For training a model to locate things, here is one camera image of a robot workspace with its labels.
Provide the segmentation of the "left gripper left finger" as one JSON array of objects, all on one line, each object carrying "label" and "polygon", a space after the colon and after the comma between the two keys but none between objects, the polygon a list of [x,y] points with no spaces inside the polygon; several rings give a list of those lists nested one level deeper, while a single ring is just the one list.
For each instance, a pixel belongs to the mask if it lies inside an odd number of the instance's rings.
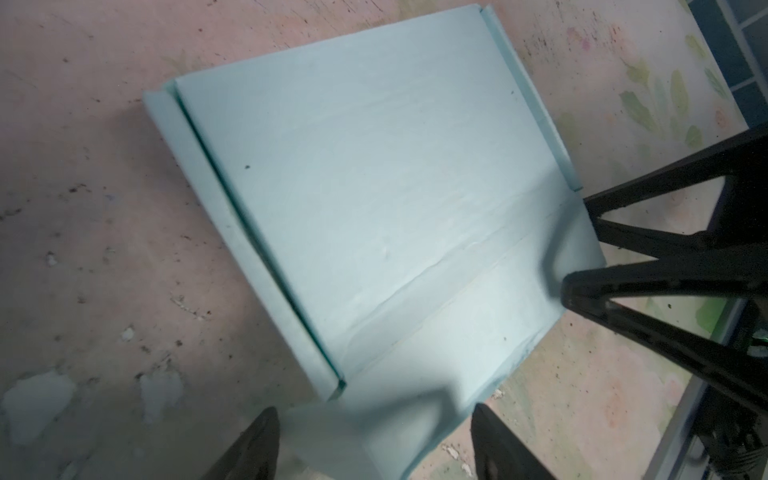
[{"label": "left gripper left finger", "polygon": [[277,472],[280,422],[275,407],[264,409],[202,480],[273,480]]}]

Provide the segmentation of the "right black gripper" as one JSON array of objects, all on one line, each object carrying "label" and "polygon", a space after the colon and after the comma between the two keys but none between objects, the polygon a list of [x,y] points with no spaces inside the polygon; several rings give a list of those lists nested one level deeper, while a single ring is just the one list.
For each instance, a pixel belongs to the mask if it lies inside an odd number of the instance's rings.
[{"label": "right black gripper", "polygon": [[699,253],[573,272],[562,281],[562,305],[765,414],[764,362],[614,300],[767,297],[767,247],[747,245],[767,242],[767,126],[594,194],[585,205],[603,243],[633,252]]}]

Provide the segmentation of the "light blue paper box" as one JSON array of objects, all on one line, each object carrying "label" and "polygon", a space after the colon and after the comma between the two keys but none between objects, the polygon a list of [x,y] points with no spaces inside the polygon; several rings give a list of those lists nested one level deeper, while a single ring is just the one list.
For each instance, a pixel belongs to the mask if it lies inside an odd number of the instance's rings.
[{"label": "light blue paper box", "polygon": [[144,105],[311,382],[287,443],[405,479],[605,263],[563,141],[491,7],[194,72]]}]

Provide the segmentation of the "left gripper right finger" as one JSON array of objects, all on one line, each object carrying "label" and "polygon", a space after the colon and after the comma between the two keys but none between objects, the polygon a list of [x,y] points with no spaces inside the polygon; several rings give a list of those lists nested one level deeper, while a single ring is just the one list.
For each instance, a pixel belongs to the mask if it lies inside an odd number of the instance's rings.
[{"label": "left gripper right finger", "polygon": [[486,404],[475,405],[470,431],[478,479],[555,479]]}]

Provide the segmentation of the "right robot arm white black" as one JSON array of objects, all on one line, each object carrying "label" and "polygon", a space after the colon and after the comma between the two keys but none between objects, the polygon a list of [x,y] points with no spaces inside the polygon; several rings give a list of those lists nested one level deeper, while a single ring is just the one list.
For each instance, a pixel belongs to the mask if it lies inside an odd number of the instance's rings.
[{"label": "right robot arm white black", "polygon": [[[677,234],[606,219],[622,207],[713,179],[723,188],[704,230]],[[759,478],[767,463],[767,362],[748,344],[767,315],[767,128],[760,125],[586,201],[598,239],[641,263],[569,274],[569,310],[702,380],[692,431],[723,479]],[[623,297],[730,298],[731,339],[706,339],[620,304]]]}]

